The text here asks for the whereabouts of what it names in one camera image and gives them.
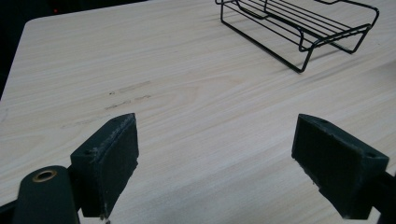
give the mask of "table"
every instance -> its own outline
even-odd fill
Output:
[[[396,2],[362,2],[381,15],[358,52],[317,49],[300,75],[221,24],[213,1],[29,21],[0,102],[0,203],[135,112],[139,165],[112,223],[349,223],[290,154],[305,113],[387,154],[396,171]]]

